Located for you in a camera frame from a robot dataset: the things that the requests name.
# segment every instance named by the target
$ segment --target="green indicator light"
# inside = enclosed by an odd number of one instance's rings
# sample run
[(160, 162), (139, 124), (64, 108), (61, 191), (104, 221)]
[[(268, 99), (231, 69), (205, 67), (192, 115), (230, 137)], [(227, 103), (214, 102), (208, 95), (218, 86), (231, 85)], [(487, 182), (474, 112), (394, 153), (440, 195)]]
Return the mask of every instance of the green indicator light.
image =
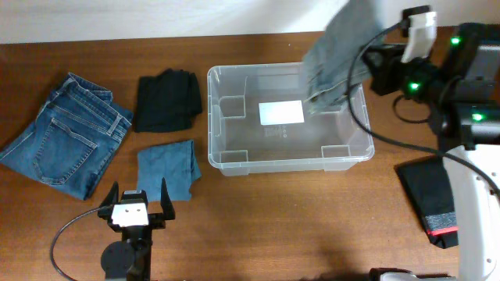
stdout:
[(457, 45), (460, 43), (460, 37), (453, 37), (452, 38), (452, 44)]
[(420, 84), (418, 83), (410, 83), (409, 84), (409, 88), (412, 90), (412, 91), (416, 91), (418, 90), (418, 88), (420, 87)]
[(484, 119), (484, 115), (479, 114), (479, 113), (474, 113), (472, 114), (472, 120), (474, 121), (481, 121)]

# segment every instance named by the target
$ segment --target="jeans back pocket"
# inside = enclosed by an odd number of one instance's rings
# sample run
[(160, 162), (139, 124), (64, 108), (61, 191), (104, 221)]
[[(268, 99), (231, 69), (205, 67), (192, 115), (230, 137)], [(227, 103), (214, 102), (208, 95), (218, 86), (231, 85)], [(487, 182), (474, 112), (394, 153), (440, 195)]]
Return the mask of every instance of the jeans back pocket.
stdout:
[(63, 184), (96, 147), (97, 144), (52, 118), (33, 161), (35, 172), (42, 183)]

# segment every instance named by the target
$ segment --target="black folded cloth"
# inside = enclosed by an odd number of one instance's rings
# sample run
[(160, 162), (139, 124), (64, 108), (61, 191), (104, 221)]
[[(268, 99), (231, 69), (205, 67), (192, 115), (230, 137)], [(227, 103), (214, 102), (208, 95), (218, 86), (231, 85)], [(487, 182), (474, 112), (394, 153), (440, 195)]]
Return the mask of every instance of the black folded cloth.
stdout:
[(458, 245), (452, 187), (442, 158), (403, 164), (396, 173), (429, 241), (443, 249)]
[(158, 76), (139, 79), (135, 129), (174, 132), (191, 128), (191, 118), (202, 112), (202, 99), (194, 73), (167, 69)]

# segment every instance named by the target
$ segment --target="plastic bin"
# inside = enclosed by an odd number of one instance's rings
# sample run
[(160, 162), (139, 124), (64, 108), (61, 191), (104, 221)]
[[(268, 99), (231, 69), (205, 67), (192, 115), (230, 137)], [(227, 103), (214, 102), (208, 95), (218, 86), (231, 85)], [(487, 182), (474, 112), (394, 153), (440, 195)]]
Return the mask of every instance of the plastic bin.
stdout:
[[(208, 92), (209, 162), (225, 176), (342, 171), (375, 153), (372, 137), (356, 126), (347, 105), (309, 114), (309, 103), (302, 102), (307, 94), (299, 62), (214, 66), (208, 72)], [(273, 114), (276, 108), (271, 107), (263, 117), (259, 105), (281, 101), (301, 101), (303, 122), (286, 123), (285, 118), (263, 125), (269, 121), (264, 118), (284, 112)], [(357, 116), (370, 126), (361, 86), (352, 102)], [(292, 111), (291, 118), (297, 119), (296, 109)]]

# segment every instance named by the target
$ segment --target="red stripe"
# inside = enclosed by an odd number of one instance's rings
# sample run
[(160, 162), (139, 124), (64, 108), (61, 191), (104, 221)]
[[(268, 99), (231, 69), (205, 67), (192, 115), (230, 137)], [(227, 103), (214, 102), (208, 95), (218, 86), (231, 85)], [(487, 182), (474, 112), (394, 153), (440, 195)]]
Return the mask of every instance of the red stripe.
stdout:
[(457, 232), (459, 231), (459, 227), (458, 226), (452, 226), (452, 227), (448, 227), (448, 228), (445, 228), (445, 229), (438, 229), (438, 230), (433, 230), (433, 231), (427, 231), (428, 234), (432, 235), (432, 236), (438, 236), (438, 235), (442, 235), (442, 234), (446, 234), (446, 233), (452, 233), (452, 232)]

